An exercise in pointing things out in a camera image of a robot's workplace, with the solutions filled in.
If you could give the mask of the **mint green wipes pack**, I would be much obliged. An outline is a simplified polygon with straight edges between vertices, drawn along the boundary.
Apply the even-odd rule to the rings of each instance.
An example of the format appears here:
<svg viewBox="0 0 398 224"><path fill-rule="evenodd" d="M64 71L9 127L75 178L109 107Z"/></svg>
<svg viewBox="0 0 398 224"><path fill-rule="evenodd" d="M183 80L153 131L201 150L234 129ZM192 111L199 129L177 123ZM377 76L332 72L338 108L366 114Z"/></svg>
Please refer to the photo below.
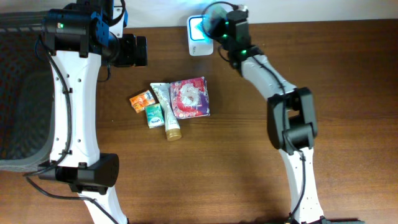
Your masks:
<svg viewBox="0 0 398 224"><path fill-rule="evenodd" d="M227 30L227 11L222 2L214 2L202 12L201 30L211 39L222 37Z"/></svg>

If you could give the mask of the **orange tissue pack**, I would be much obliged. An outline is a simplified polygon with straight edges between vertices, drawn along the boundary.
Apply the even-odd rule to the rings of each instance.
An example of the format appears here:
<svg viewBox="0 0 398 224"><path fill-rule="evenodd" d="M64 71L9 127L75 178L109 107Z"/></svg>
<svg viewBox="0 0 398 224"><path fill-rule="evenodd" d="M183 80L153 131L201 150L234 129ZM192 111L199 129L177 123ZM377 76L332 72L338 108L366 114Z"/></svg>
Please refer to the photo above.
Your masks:
<svg viewBox="0 0 398 224"><path fill-rule="evenodd" d="M141 111L144 111L147 106L155 104L155 99L149 90L133 96L129 101L136 113L140 113Z"/></svg>

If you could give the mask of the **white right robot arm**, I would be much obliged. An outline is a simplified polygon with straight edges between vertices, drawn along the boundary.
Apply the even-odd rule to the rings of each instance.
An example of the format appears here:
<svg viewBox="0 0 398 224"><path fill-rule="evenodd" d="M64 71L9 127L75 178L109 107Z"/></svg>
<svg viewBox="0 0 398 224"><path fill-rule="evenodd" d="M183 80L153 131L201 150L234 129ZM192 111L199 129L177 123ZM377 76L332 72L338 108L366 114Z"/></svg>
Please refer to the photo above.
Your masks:
<svg viewBox="0 0 398 224"><path fill-rule="evenodd" d="M267 101L267 132L285 165L291 196L287 223L326 223L317 195L313 154L318 133L312 92L284 79L251 42L248 12L235 8L215 27L230 65Z"/></svg>

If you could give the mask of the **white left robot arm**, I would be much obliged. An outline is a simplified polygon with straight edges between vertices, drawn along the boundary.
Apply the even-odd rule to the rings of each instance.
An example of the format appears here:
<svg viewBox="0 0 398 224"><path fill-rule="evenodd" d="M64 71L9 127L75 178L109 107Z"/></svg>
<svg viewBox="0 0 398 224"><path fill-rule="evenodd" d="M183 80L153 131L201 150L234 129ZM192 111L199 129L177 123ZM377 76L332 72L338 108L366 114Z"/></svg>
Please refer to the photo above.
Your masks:
<svg viewBox="0 0 398 224"><path fill-rule="evenodd" d="M127 223L116 194L119 157L102 153L96 137L96 87L101 67L144 67L147 40L125 34L126 3L76 1L51 9L39 42L53 73L54 139L34 175L67 184L95 223Z"/></svg>

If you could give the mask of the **white barcode scanner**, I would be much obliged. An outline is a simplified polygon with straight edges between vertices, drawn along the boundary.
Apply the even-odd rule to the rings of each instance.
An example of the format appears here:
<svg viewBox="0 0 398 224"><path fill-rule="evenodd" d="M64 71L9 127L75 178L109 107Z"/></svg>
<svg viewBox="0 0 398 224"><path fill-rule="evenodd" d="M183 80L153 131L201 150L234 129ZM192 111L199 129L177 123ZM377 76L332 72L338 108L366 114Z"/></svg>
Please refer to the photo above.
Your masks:
<svg viewBox="0 0 398 224"><path fill-rule="evenodd" d="M211 55L213 40L208 38L201 28L203 16L194 15L187 19L187 39L189 54L193 57Z"/></svg>

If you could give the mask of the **white cream tube gold cap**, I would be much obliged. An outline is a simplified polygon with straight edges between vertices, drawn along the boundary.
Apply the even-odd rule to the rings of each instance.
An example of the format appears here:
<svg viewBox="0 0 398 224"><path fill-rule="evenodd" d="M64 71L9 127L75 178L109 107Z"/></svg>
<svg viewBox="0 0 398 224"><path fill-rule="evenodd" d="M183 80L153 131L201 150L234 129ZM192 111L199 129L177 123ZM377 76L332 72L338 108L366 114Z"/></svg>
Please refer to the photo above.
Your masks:
<svg viewBox="0 0 398 224"><path fill-rule="evenodd" d="M155 93L164 112L165 133L168 141L176 141L182 137L180 125L171 107L170 84L151 83L150 87Z"/></svg>

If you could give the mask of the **small teal tissue pack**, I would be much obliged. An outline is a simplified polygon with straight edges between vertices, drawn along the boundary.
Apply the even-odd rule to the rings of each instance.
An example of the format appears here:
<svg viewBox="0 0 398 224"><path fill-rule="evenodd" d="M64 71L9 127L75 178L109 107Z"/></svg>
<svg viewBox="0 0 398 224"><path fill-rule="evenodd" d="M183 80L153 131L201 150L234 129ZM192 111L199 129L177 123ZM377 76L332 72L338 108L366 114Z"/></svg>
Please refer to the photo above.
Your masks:
<svg viewBox="0 0 398 224"><path fill-rule="evenodd" d="M159 103L147 106L145 112L149 128L152 129L164 125L164 116Z"/></svg>

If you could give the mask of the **dark grey plastic basket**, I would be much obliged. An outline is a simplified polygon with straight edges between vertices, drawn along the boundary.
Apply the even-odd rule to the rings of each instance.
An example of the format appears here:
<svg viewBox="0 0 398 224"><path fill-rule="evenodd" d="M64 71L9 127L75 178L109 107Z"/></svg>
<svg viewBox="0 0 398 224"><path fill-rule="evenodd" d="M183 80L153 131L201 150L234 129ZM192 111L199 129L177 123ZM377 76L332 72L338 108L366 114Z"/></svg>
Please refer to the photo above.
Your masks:
<svg viewBox="0 0 398 224"><path fill-rule="evenodd" d="M52 150L53 76L37 41L45 15L1 14L1 170L35 171Z"/></svg>

